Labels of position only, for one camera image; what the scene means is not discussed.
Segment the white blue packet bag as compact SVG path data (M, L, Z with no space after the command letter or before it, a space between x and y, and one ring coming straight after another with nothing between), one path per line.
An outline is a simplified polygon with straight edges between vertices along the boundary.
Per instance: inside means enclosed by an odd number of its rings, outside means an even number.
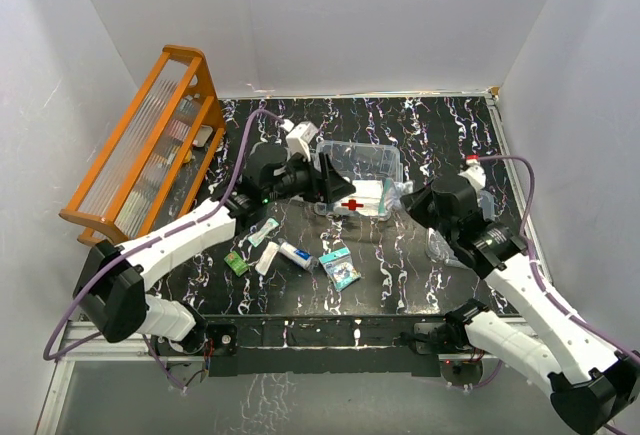
M356 205L355 211L364 216L377 216L383 198L384 183L381 180L354 180L356 191L350 200Z

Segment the clear first aid box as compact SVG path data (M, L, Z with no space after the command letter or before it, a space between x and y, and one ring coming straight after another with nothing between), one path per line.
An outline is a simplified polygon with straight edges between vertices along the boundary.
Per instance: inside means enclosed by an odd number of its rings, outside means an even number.
M337 172L349 180L381 180L387 178L396 182L404 182L403 165L399 150L391 145L365 144L343 141L320 142L316 154L327 153ZM381 218L364 216L355 211L356 205L350 196L340 199L333 204L316 203L314 212L320 216L350 216L370 218L376 221L386 221L391 213Z

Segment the teal clear zip bag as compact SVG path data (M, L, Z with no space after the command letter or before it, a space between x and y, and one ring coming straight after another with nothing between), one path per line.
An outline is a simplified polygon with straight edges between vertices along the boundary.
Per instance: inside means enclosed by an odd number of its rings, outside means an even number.
M383 183L382 195L378 206L378 216L387 217L392 211L402 208L401 197L414 191L414 181L396 182L387 178Z

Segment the white blue ointment tube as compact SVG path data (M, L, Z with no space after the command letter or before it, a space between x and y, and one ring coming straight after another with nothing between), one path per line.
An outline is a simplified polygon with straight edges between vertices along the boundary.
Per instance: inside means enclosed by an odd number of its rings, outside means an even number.
M287 241L279 242L279 253L304 270L311 270L314 266L314 258L306 251L298 249Z

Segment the long white teal sachet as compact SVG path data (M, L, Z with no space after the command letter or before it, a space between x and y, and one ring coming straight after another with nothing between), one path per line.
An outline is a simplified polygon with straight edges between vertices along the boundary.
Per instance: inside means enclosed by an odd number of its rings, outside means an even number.
M255 270L260 275L266 275L275 256L279 253L279 245L270 241L255 265Z

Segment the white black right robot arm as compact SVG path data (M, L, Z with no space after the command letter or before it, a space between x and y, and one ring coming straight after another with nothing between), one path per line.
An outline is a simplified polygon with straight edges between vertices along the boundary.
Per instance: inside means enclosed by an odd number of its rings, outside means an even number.
M433 348L488 352L517 370L550 400L577 434L594 434L639 398L639 354L587 329L554 287L533 273L526 241L483 214L477 183L465 175L434 180L401 196L408 215L440 233L455 257L508 299L532 335L470 299L442 325L415 340Z

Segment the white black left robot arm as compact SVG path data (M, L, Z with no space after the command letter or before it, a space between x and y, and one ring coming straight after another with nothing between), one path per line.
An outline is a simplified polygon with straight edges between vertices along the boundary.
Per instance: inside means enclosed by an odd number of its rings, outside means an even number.
M186 354L197 353L206 342L207 322L185 302L151 295L151 288L196 254L257 223L271 202L299 197L330 203L355 191L326 154L311 158L290 155L282 146L261 146L226 186L187 214L120 245L107 240L94 245L74 296L109 343L151 335Z

